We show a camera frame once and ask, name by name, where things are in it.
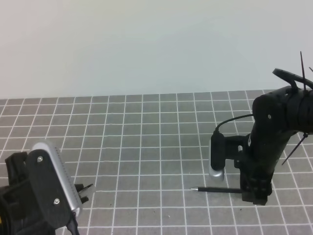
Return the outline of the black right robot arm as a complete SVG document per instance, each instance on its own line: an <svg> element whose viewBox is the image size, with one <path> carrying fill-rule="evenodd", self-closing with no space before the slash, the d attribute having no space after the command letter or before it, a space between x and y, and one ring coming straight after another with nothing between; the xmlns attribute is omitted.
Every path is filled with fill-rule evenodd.
<svg viewBox="0 0 313 235"><path fill-rule="evenodd" d="M291 136L313 132L313 93L284 87L256 98L251 133L226 137L225 156L240 171L242 200L265 205L275 167Z"/></svg>

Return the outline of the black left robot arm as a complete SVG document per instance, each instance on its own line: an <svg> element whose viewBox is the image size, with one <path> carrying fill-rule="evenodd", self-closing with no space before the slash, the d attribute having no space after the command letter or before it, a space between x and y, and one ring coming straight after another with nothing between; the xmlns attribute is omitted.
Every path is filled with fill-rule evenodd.
<svg viewBox="0 0 313 235"><path fill-rule="evenodd" d="M65 186L45 150L14 153L5 164L9 184L0 188L2 235L54 235L61 227L79 234L78 210L93 184Z"/></svg>

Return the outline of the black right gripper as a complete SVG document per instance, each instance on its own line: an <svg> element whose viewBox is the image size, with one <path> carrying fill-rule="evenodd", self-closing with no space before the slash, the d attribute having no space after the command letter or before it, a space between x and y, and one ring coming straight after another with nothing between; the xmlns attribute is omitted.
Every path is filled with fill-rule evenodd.
<svg viewBox="0 0 313 235"><path fill-rule="evenodd" d="M264 206L272 193L275 167L288 141L296 131L262 131L225 138L227 159L238 161L242 200Z"/></svg>

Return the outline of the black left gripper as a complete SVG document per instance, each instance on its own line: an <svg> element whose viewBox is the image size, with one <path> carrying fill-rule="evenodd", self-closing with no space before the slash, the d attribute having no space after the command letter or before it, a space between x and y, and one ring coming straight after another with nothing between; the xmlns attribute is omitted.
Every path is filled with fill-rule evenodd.
<svg viewBox="0 0 313 235"><path fill-rule="evenodd" d="M28 153L14 153L5 159L7 186L0 188L0 233L2 235L54 235L54 229L43 219L26 169ZM75 184L81 200L86 203L95 193L95 185ZM76 219L65 227L73 235L79 234Z"/></svg>

